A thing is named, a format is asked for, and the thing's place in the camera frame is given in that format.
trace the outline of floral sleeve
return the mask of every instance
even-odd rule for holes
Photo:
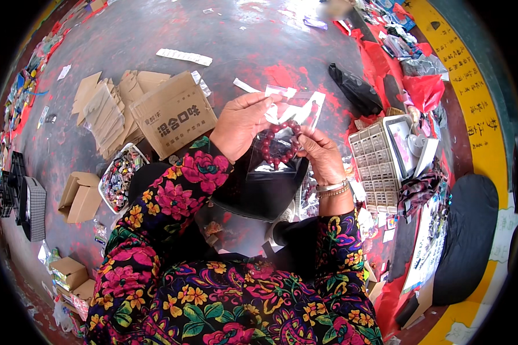
[[[98,270],[86,342],[122,342],[141,330],[159,282],[163,255],[209,202],[232,166],[206,136],[193,142],[117,222]]]
[[[374,306],[366,294],[361,233],[356,210],[341,216],[319,217],[315,288],[331,319],[343,317],[372,344],[382,344]]]

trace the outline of hand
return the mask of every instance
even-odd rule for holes
[[[235,162],[250,148],[257,133],[269,128],[264,117],[271,104],[282,96],[265,97],[262,92],[248,93],[228,102],[221,112],[209,139],[228,158]]]
[[[303,134],[298,137],[298,141],[304,149],[298,151],[297,155],[307,157],[311,162],[319,186],[336,184],[347,179],[338,146],[324,133],[303,128]]]
[[[313,174],[319,186],[340,183],[347,180],[344,164],[336,143],[318,130],[311,131],[302,127],[303,134],[298,137],[304,150],[298,151],[299,157],[307,157],[313,167]],[[335,216],[353,210],[351,190],[319,200],[319,216]]]

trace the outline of silver bangle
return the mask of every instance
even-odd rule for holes
[[[346,180],[343,180],[342,182],[340,183],[336,183],[336,184],[329,184],[329,185],[325,185],[325,186],[319,186],[317,184],[317,186],[315,187],[315,189],[317,191],[329,191],[329,190],[333,190],[333,189],[337,189],[337,188],[340,188],[340,187],[343,187],[344,184],[345,184],[345,181]]]

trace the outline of woman's right hand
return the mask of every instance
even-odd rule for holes
[[[308,128],[303,128],[303,134],[298,137],[298,141],[304,149],[298,151],[297,155],[306,157],[311,162],[319,186],[347,182],[344,164],[335,142],[321,131],[311,131]],[[350,189],[319,200],[319,216],[344,215],[354,208]]]
[[[297,156],[306,157],[311,162],[319,186],[341,183],[347,179],[338,146],[326,134],[303,128],[298,141],[303,150],[298,151]]]

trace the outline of tray of trinkets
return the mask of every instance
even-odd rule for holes
[[[129,142],[113,158],[98,184],[98,191],[115,214],[129,206],[129,187],[132,175],[144,164],[150,164],[138,147]]]

